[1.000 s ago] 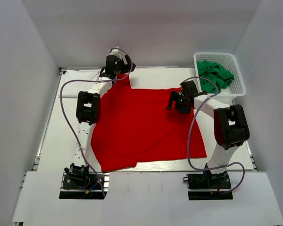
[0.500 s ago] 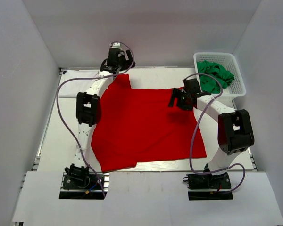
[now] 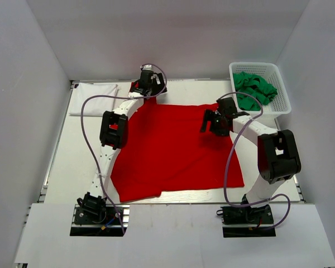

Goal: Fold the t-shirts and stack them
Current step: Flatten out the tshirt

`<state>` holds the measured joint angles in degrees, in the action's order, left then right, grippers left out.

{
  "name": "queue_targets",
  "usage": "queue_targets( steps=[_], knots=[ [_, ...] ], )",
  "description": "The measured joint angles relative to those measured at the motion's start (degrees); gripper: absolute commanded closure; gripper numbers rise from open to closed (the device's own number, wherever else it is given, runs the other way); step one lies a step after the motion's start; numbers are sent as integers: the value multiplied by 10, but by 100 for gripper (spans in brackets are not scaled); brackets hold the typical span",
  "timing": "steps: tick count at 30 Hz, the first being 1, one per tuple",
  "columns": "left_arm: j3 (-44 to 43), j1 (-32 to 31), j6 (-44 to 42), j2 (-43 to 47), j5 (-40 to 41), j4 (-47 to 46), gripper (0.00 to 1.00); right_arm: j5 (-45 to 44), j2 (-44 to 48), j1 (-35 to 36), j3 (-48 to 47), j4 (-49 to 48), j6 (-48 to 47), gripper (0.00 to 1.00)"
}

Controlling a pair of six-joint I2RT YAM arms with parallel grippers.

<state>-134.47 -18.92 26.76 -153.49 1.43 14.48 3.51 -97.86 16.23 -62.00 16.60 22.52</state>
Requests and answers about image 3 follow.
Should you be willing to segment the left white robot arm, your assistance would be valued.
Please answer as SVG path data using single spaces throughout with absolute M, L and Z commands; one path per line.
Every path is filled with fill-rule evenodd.
M 145 100 L 158 97 L 167 92 L 167 77 L 165 72 L 155 64 L 143 64 L 140 66 L 140 78 L 133 82 L 128 95 L 119 97 L 117 95 L 93 95 L 88 97 L 82 104 L 80 110 L 80 126 L 85 143 L 93 157 L 97 169 L 97 177 L 101 193 L 96 190 L 94 197 L 102 197 L 110 202 L 113 207 L 116 204 L 107 193 L 106 182 L 110 179 L 113 165 L 128 139 L 128 122 L 132 115 L 144 104 Z M 119 99 L 122 103 L 112 111 L 102 114 L 99 141 L 102 148 L 108 147 L 106 155 L 99 160 L 88 140 L 84 127 L 84 110 L 86 105 L 94 99 Z

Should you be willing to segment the red t shirt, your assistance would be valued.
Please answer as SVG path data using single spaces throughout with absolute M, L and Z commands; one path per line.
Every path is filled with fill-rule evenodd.
M 204 111 L 215 110 L 223 93 L 215 82 L 177 82 L 166 94 L 144 101 L 128 122 L 128 141 L 111 173 L 121 202 L 223 186 L 232 140 L 200 133 Z M 230 188 L 244 186 L 235 153 L 228 175 Z

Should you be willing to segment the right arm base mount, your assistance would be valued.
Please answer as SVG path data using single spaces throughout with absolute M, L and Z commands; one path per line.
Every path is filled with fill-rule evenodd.
M 274 219 L 269 205 L 259 208 L 221 207 L 216 215 L 222 219 L 224 238 L 275 237 Z

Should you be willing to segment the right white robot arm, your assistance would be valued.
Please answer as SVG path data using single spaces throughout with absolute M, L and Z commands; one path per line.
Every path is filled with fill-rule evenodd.
M 260 113 L 252 117 L 247 112 L 239 112 L 232 97 L 219 98 L 215 111 L 205 110 L 200 128 L 200 132 L 205 132 L 209 123 L 209 131 L 217 136 L 228 136 L 231 132 L 237 134 L 227 158 L 223 194 L 226 203 L 241 209 L 241 217 L 249 223 L 260 218 L 260 208 L 281 196 L 274 193 L 302 168 L 294 134 L 290 130 L 278 131 L 258 122 L 262 114 L 261 108 Z M 257 147 L 259 175 L 249 192 L 243 196 L 242 204 L 233 204 L 227 193 L 228 170 L 237 142 L 242 136 Z

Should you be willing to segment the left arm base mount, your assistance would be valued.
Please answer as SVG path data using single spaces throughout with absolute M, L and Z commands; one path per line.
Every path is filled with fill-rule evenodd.
M 123 237 L 120 221 L 126 231 L 130 216 L 128 205 L 118 206 L 117 213 L 111 205 L 106 208 L 99 216 L 93 215 L 76 206 L 72 218 L 70 236 L 72 237 Z

